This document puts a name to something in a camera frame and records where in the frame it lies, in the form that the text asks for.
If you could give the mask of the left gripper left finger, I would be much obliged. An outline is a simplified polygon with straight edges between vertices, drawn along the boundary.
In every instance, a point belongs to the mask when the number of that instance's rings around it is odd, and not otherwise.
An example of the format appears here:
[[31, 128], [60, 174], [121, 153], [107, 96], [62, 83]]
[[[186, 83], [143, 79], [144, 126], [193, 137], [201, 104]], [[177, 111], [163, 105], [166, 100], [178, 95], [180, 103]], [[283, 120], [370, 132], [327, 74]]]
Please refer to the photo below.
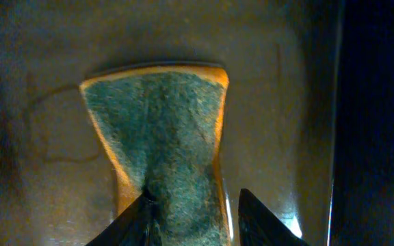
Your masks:
[[131, 203], [107, 228], [86, 246], [161, 246], [158, 204], [148, 192]]

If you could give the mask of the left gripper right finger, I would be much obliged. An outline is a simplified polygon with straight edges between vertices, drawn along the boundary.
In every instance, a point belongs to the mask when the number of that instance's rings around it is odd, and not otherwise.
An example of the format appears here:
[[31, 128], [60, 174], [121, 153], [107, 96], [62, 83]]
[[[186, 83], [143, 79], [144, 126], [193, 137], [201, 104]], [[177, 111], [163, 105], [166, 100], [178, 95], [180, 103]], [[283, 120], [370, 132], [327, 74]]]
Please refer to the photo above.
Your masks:
[[240, 191], [238, 215], [241, 246], [308, 246], [248, 189]]

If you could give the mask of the green yellow sponge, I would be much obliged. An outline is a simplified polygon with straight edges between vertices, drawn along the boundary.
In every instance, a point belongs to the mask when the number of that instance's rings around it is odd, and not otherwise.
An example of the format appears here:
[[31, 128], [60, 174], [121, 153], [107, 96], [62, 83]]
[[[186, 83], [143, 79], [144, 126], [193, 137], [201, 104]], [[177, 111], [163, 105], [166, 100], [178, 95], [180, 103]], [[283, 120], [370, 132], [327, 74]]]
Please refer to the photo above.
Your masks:
[[118, 216], [143, 191], [163, 245], [230, 245], [219, 150], [228, 75], [148, 66], [85, 80], [80, 92], [118, 181]]

